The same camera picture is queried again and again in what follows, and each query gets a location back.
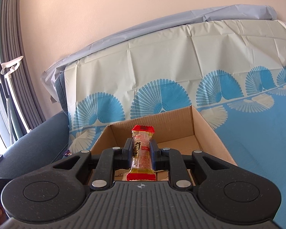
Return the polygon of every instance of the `transparent plastic wrapper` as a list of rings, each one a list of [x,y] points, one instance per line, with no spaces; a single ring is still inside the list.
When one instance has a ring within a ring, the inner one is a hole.
[[[152,126],[136,125],[132,129],[133,158],[131,170],[127,174],[127,181],[156,180],[149,152],[149,141],[154,132],[155,130]]]

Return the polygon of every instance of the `metal pin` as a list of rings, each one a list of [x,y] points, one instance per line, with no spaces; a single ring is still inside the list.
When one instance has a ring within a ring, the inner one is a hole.
[[[187,187],[191,186],[191,182],[188,180],[179,180],[176,182],[176,185],[179,188],[187,188]]]
[[[96,188],[102,188],[107,185],[107,182],[105,180],[95,180],[92,182],[92,186]]]

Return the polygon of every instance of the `beige wall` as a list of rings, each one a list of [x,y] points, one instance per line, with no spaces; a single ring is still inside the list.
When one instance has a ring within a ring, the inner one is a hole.
[[[237,3],[267,4],[286,21],[286,0],[20,0],[21,31],[35,92],[46,118],[51,104],[40,74],[53,62],[127,27],[162,16]]]

